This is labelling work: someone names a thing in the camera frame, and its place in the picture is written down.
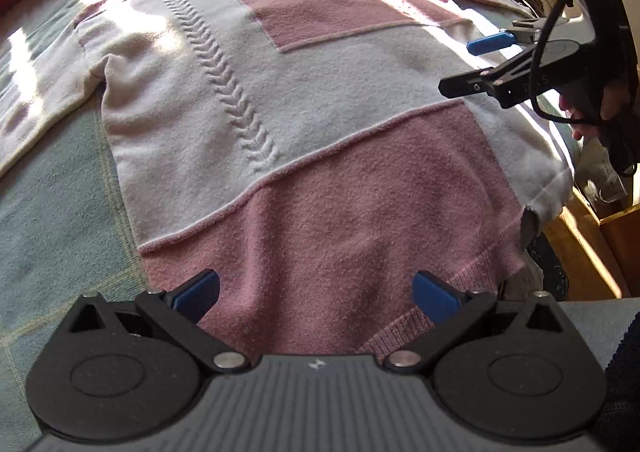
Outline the pink and white sweater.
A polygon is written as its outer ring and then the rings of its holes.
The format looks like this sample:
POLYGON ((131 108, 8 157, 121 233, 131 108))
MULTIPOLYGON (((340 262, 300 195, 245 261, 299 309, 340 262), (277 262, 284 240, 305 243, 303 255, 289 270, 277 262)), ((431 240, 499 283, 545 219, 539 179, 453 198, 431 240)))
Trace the pink and white sweater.
POLYGON ((215 269, 204 329, 252 357, 386 356, 417 271, 495 292, 572 189, 523 107, 440 94, 480 65, 460 1, 98 1, 3 94, 2 171, 96 97, 154 287, 215 269))

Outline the green plaid bed blanket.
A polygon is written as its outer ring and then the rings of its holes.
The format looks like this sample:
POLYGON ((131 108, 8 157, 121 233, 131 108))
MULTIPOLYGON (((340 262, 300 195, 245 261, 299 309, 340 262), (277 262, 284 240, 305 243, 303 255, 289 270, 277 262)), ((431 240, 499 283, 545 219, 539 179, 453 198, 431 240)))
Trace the green plaid bed blanket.
MULTIPOLYGON (((101 0, 21 0, 1 17, 1 98, 12 80, 86 7, 101 0)), ((510 21, 461 0, 480 32, 510 21)), ((544 123, 573 163, 563 134, 544 123)), ((23 400, 26 375, 74 298, 86 290, 127 298, 154 287, 134 244, 115 162, 91 97, 18 162, 1 168, 1 446, 14 451, 37 428, 23 400)))

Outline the wooden side cabinet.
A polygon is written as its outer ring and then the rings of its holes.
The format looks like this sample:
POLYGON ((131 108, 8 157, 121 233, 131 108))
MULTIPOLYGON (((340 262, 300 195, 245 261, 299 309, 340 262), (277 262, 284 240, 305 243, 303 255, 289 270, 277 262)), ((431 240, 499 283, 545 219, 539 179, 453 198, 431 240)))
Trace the wooden side cabinet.
POLYGON ((567 299, 604 301, 639 295, 639 208, 600 218, 578 189, 544 235, 567 273, 567 299))

